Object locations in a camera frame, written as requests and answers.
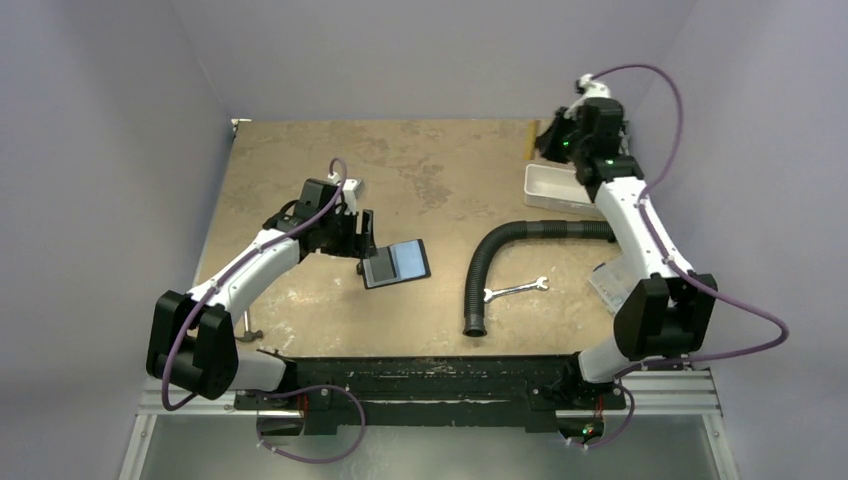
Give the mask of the gold credit card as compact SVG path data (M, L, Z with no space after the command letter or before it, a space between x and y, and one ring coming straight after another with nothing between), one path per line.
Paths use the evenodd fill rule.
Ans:
M532 161L535 158L535 141L538 136L539 124L539 120L532 120L527 126L523 150L523 159L525 161Z

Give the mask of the black leather card holder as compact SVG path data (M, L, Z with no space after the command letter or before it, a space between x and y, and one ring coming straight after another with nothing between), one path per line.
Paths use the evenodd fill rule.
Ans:
M376 254L361 260L356 272L366 289L429 278L431 269L422 239L380 247Z

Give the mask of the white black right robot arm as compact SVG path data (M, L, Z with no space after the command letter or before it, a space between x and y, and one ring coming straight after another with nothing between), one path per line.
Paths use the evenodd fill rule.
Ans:
M578 370L564 376L561 392L576 407L596 399L601 384L645 359L680 357L704 342L714 300L689 285L692 275L709 287L715 279L697 274L678 259L644 190L647 183L634 157L622 148L624 108L615 99L584 95L558 110L535 141L549 160L571 163L577 182L610 225L637 282L617 311L612 336L578 356Z

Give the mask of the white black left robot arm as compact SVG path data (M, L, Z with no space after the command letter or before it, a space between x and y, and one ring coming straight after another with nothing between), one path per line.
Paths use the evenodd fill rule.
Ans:
M259 390L272 408L297 399L292 362L279 353L242 353L234 326L284 273L320 252L366 259L376 252L373 213L360 211L360 179L308 179L299 198L268 218L252 242L221 271L186 293L156 301L146 355L147 373L164 388L216 399L229 390Z

